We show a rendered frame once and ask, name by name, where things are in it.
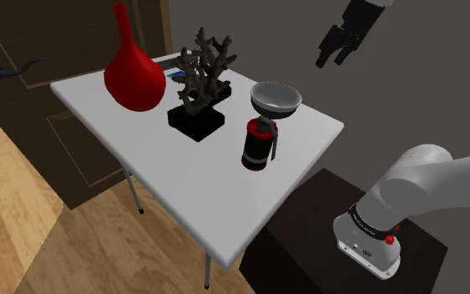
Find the grey bowl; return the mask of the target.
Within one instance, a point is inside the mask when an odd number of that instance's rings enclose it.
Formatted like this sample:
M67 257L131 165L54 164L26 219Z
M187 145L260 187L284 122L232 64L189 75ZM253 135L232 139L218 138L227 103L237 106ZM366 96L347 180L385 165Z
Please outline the grey bowl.
M277 82L260 82L250 88L254 110L267 119L284 119L295 113L302 103L299 92Z

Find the blue flat card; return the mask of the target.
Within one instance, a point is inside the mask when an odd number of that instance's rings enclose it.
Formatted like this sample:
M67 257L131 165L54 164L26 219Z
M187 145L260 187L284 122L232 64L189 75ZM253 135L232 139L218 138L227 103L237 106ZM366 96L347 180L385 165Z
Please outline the blue flat card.
M186 84L188 79L186 73L182 70L174 73L169 73L167 77L178 84Z

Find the black and red fire extinguisher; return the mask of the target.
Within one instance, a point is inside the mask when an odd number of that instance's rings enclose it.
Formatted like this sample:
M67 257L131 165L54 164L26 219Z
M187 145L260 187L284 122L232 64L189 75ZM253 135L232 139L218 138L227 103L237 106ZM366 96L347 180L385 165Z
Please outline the black and red fire extinguisher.
M242 165L248 170L263 170L268 159L275 158L277 139L278 127L275 121L264 116L250 120L246 125Z

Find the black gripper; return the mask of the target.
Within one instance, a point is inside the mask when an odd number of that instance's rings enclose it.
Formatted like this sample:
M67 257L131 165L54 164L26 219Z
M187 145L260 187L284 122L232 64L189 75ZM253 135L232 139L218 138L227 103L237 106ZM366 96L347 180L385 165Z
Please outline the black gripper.
M367 0L351 0L342 14L341 28L332 25L321 41L316 66L323 68L329 57L336 51L340 52L335 57L334 63L342 65L345 59L359 48L362 40L384 10L384 6L377 6Z

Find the red long-necked vase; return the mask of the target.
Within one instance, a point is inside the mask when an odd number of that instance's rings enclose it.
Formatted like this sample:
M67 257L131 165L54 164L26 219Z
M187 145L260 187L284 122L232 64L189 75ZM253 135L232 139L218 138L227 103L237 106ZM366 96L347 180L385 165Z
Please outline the red long-necked vase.
M163 69L144 54L133 40L128 14L122 3L114 4L121 44L104 70L104 84L117 103L135 112L155 108L166 87Z

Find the dark coral sculpture on black base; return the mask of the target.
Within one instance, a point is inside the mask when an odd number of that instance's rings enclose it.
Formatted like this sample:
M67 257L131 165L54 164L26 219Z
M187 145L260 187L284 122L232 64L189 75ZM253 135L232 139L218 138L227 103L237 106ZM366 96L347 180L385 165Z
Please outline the dark coral sculpture on black base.
M197 49L189 51L182 48L176 59L176 68L184 74L174 76L172 80L184 85L178 92L182 104L169 110L167 118L170 127L200 142L225 123L225 116L214 106L231 95L230 81L221 80L220 75L237 56L228 54L232 44L230 36L222 41L207 38L201 28L196 34L195 43Z

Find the white table with metal legs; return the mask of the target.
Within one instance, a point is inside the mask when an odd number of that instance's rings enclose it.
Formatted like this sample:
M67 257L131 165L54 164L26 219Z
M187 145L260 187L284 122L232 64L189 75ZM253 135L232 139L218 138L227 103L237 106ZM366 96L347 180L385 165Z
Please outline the white table with metal legs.
M147 112L119 105L102 72L51 84L53 93L223 269L242 251L296 188L343 129L339 120L306 105L278 121L274 160L261 171L241 163L247 123L256 117L253 81L221 74L231 96L217 105L225 123L201 141L169 126L181 85L168 81Z

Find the dark robot stand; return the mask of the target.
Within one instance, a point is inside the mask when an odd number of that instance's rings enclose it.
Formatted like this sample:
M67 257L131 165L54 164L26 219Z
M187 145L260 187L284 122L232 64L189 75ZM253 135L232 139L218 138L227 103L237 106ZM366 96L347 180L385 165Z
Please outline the dark robot stand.
M410 220L388 280L338 248L332 223L363 194L326 169L296 188L245 250L240 272L255 294L431 294L447 247Z

